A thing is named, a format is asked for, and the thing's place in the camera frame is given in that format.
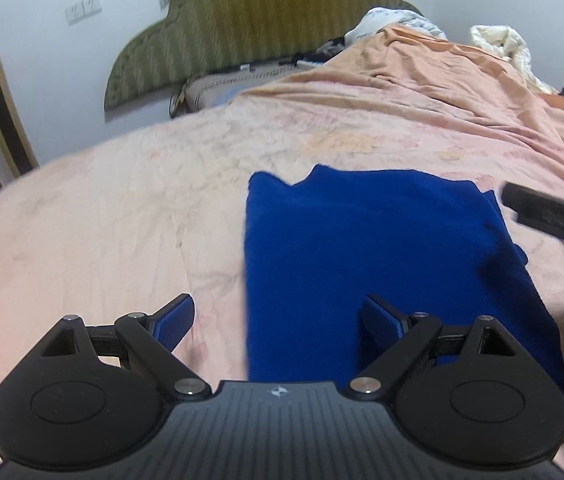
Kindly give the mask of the blue knitted sweater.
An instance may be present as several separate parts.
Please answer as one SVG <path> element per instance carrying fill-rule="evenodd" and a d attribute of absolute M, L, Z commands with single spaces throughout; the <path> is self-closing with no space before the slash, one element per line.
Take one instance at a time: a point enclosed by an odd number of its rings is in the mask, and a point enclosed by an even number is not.
<path fill-rule="evenodd" d="M 347 385 L 386 348 L 362 323 L 375 295 L 448 325 L 494 316 L 564 393 L 557 325 L 493 192 L 414 170 L 257 172 L 245 226 L 253 382 Z"/>

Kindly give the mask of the pink peach bed sheet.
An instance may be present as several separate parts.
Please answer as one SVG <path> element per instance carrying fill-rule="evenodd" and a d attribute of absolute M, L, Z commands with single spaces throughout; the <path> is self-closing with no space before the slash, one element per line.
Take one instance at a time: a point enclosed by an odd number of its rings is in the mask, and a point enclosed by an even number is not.
<path fill-rule="evenodd" d="M 0 382 L 65 313 L 93 324 L 188 292 L 180 359 L 246 375 L 249 177 L 417 169 L 564 198 L 564 96 L 473 47 L 390 26 L 327 64 L 49 162 L 0 192 Z"/>

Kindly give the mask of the cream crumpled blanket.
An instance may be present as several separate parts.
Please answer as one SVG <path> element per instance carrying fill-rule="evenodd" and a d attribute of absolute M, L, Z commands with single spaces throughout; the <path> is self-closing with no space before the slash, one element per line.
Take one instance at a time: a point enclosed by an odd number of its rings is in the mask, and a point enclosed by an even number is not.
<path fill-rule="evenodd" d="M 539 79 L 532 72 L 532 58 L 528 44 L 513 27 L 474 25 L 469 29 L 469 39 L 474 47 L 510 63 L 524 79 L 524 83 L 531 92 L 557 94 L 554 87 Z"/>

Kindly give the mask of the gold black tower fan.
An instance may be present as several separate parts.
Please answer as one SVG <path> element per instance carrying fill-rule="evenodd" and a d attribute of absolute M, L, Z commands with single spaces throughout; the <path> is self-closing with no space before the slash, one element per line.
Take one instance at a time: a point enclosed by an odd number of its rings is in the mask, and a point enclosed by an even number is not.
<path fill-rule="evenodd" d="M 0 150 L 14 177 L 39 167 L 18 116 L 0 58 Z"/>

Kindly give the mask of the brown patterned pillow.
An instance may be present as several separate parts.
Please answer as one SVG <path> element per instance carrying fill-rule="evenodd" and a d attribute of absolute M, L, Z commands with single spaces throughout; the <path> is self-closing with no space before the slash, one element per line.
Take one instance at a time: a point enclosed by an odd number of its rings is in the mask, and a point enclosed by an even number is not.
<path fill-rule="evenodd" d="M 169 101 L 169 116 L 173 119 L 225 104 L 245 90 L 302 71 L 301 66 L 273 62 L 245 64 L 237 70 L 191 77 L 173 92 Z"/>

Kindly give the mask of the white pillow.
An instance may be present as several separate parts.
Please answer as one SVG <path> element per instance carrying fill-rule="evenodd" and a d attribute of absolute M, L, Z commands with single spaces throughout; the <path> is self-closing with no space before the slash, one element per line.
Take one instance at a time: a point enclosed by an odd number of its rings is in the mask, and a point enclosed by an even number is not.
<path fill-rule="evenodd" d="M 345 46 L 350 47 L 357 41 L 372 36 L 388 25 L 399 25 L 411 28 L 420 34 L 426 34 L 438 39 L 446 39 L 446 34 L 423 15 L 404 9 L 388 9 L 378 6 L 368 10 L 355 28 L 345 33 Z"/>

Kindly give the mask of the dark clutter at headboard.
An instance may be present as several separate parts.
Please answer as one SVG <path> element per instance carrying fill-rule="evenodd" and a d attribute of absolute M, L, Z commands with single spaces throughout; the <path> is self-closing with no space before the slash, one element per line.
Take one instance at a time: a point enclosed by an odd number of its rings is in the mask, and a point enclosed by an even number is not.
<path fill-rule="evenodd" d="M 327 41 L 321 47 L 313 51 L 300 52 L 293 54 L 290 58 L 283 58 L 280 65 L 292 66 L 319 66 L 335 58 L 340 52 L 346 49 L 345 38 L 338 37 Z"/>

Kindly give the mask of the olive green padded headboard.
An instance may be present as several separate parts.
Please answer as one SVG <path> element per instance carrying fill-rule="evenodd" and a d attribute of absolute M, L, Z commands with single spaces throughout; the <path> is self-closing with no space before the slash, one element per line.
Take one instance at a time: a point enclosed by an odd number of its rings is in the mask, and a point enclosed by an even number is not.
<path fill-rule="evenodd" d="M 407 0 L 170 0 L 166 16 L 117 56 L 104 110 L 196 75 L 313 50 L 376 6 L 414 8 Z"/>

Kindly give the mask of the white wall socket plate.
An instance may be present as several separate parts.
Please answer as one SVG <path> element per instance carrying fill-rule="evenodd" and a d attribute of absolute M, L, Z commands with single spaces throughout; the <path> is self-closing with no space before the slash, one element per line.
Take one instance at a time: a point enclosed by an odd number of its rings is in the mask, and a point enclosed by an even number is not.
<path fill-rule="evenodd" d="M 99 14 L 102 11 L 100 0 L 80 0 L 69 4 L 65 8 L 65 18 L 68 25 L 77 24 L 86 18 Z"/>

